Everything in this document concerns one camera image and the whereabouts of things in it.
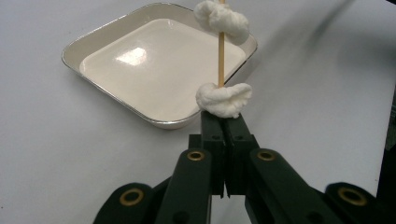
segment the metal tray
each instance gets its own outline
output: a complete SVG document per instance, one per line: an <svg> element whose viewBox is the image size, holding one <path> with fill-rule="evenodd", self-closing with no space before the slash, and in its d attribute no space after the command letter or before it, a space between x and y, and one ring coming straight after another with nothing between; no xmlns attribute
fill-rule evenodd
<svg viewBox="0 0 396 224"><path fill-rule="evenodd" d="M226 80L257 48L226 42ZM190 9L158 3L142 7L72 42L63 61L101 91L151 124L187 125L199 114L195 93L217 82L217 34L204 31Z"/></svg>

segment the wooden skewer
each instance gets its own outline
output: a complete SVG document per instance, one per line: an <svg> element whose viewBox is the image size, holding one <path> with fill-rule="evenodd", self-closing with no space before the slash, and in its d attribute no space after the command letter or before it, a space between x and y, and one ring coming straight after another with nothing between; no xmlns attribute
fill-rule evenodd
<svg viewBox="0 0 396 224"><path fill-rule="evenodd" d="M218 87L224 86L224 32L219 33L219 84Z"/></svg>

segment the white table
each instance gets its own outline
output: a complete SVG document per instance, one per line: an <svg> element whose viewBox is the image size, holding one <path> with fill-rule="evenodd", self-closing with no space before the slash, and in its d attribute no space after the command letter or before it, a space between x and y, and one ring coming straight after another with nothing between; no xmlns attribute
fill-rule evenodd
<svg viewBox="0 0 396 224"><path fill-rule="evenodd" d="M0 4L0 223L92 223L116 188L172 174L199 120L155 128L61 61L77 37L152 2ZM228 3L259 42L243 115L261 147L316 189L345 181L375 194L396 79L396 6ZM249 223L243 197L214 198L212 211L212 223Z"/></svg>

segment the screw hole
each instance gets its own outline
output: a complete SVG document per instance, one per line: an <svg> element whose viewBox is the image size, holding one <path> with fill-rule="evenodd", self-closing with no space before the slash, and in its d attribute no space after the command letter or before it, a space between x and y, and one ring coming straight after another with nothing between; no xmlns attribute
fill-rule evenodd
<svg viewBox="0 0 396 224"><path fill-rule="evenodd" d="M205 157L205 154L200 151L192 151L192 152L189 152L189 154L187 154L187 158L189 158L189 160L191 160L191 161L201 161L204 159L204 157Z"/></svg>
<svg viewBox="0 0 396 224"><path fill-rule="evenodd" d="M270 151L260 151L257 157L262 161L273 161L275 159L274 153Z"/></svg>
<svg viewBox="0 0 396 224"><path fill-rule="evenodd" d="M342 187L338 190L338 196L347 203L357 206L364 206L367 204L366 197L355 189Z"/></svg>
<svg viewBox="0 0 396 224"><path fill-rule="evenodd" d="M120 196L120 203L124 206L133 206L143 200L144 193L141 189L128 189Z"/></svg>

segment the cotton ball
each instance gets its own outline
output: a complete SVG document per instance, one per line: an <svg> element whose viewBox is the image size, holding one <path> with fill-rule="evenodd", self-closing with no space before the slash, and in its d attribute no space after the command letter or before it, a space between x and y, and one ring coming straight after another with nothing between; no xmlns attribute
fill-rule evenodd
<svg viewBox="0 0 396 224"><path fill-rule="evenodd" d="M219 8L210 14L209 26L217 32L224 32L235 45L241 45L248 39L248 19L229 8Z"/></svg>
<svg viewBox="0 0 396 224"><path fill-rule="evenodd" d="M212 27L209 25L210 14L220 8L221 5L212 1L204 1L198 4L194 9L194 17L207 31L212 31Z"/></svg>
<svg viewBox="0 0 396 224"><path fill-rule="evenodd" d="M202 110L219 118L238 118L251 97L251 87L246 83L218 88L214 83L202 85L196 93L196 101Z"/></svg>
<svg viewBox="0 0 396 224"><path fill-rule="evenodd" d="M224 32L235 45L248 39L248 19L225 4L204 1L194 9L195 19L207 31Z"/></svg>

